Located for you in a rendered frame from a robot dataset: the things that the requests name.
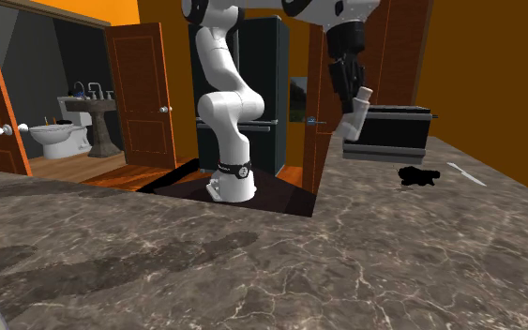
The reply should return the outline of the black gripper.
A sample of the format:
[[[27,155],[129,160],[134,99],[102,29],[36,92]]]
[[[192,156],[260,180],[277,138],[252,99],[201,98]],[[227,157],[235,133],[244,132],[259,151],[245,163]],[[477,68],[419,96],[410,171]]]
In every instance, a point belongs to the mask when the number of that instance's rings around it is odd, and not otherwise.
[[[365,50],[365,23],[344,22],[326,32],[329,66],[334,92],[339,95],[343,113],[353,111],[355,90],[364,86],[365,67],[357,63],[358,54]]]

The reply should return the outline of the black countertop oven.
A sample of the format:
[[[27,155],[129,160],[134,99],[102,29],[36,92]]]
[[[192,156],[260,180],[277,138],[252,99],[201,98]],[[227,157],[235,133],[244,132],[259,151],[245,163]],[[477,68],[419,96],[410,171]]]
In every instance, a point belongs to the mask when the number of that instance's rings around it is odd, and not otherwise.
[[[421,165],[434,118],[424,107],[370,105],[358,140],[343,141],[343,157]]]

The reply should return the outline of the black refrigerator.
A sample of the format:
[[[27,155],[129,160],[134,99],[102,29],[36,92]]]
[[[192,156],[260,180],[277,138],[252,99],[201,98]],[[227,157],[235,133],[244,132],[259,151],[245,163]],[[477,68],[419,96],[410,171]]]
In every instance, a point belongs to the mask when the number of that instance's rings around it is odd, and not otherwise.
[[[219,161],[217,137],[201,120],[198,101],[217,89],[205,78],[197,53],[195,38],[200,28],[188,26],[198,153],[201,172],[213,172]],[[286,161],[289,38],[289,28],[277,16],[247,19],[234,35],[227,37],[233,61],[238,58],[238,72],[264,100],[263,115],[239,123],[238,128],[249,139],[252,167],[270,174],[278,174]]]

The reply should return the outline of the black lumpy object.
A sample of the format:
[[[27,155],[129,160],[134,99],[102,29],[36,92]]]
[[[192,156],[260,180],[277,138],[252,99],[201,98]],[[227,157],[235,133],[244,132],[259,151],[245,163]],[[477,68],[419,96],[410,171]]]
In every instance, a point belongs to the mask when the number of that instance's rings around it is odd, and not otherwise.
[[[419,185],[424,187],[425,185],[434,186],[434,180],[438,179],[441,174],[439,171],[421,170],[414,166],[409,166],[400,168],[398,176],[404,186]]]

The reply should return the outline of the dark robot stand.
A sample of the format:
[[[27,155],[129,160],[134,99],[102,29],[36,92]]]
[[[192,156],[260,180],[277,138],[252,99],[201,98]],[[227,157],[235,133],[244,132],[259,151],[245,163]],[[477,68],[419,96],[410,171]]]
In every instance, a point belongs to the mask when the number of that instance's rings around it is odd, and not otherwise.
[[[206,189],[210,173],[203,178],[183,181],[185,177],[196,173],[200,174],[199,159],[194,158],[137,189],[137,192],[213,203],[214,200]],[[257,188],[255,196],[246,202],[236,202],[234,206],[312,217],[316,202],[314,194],[259,169],[255,170],[254,179]]]

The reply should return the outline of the white knife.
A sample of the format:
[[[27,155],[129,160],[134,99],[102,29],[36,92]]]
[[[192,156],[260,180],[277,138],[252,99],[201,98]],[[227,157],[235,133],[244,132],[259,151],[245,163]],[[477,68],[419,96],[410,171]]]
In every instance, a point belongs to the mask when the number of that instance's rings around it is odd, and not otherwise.
[[[482,181],[480,181],[479,179],[475,178],[474,176],[472,176],[471,174],[469,174],[468,172],[466,172],[465,170],[463,170],[461,167],[459,167],[457,164],[453,163],[453,162],[447,162],[446,163],[448,166],[452,167],[453,169],[457,170],[460,172],[460,174],[462,174],[464,177],[468,178],[469,180],[475,182],[476,184],[482,186],[482,187],[486,187],[487,185],[485,183],[483,183]]]

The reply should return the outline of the orange door with silver knob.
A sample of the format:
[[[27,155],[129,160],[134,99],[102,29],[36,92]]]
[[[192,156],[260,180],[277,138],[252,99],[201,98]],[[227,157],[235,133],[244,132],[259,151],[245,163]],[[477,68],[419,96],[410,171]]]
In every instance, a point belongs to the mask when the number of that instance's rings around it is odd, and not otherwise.
[[[105,35],[127,164],[175,168],[160,24],[110,26]]]

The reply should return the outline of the white toilet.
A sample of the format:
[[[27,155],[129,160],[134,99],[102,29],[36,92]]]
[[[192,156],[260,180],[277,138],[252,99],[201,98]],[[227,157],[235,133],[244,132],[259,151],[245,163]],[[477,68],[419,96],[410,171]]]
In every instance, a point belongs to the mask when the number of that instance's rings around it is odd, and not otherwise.
[[[47,159],[68,158],[88,153],[92,145],[87,139],[87,127],[74,124],[29,128],[30,135],[42,145]]]

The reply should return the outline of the landscape wall picture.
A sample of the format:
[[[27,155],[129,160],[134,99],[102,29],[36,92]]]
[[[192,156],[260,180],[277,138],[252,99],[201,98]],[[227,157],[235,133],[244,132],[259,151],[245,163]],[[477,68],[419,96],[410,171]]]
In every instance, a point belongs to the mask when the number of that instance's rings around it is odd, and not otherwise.
[[[290,79],[290,109],[291,122],[304,122],[307,107],[307,77],[292,77]]]

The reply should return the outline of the stone pedestal sink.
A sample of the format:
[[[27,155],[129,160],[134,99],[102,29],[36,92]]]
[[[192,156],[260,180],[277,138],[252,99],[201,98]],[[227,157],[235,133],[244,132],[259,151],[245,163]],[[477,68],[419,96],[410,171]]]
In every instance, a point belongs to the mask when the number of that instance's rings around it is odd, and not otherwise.
[[[93,145],[89,149],[91,158],[108,158],[121,153],[121,150],[112,142],[105,113],[116,111],[116,103],[109,95],[104,96],[99,82],[89,82],[87,90],[81,82],[75,82],[83,89],[81,94],[73,93],[71,96],[58,97],[63,118],[70,120],[78,128],[92,127]]]

